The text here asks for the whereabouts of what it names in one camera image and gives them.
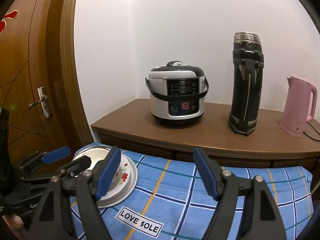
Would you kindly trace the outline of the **person left hand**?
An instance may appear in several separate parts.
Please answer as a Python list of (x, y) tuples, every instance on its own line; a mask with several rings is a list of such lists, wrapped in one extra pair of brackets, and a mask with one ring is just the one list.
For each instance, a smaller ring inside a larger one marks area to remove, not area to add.
[(24, 228), (24, 223), (21, 217), (16, 214), (2, 216), (11, 232), (17, 239), (26, 240), (28, 232)]

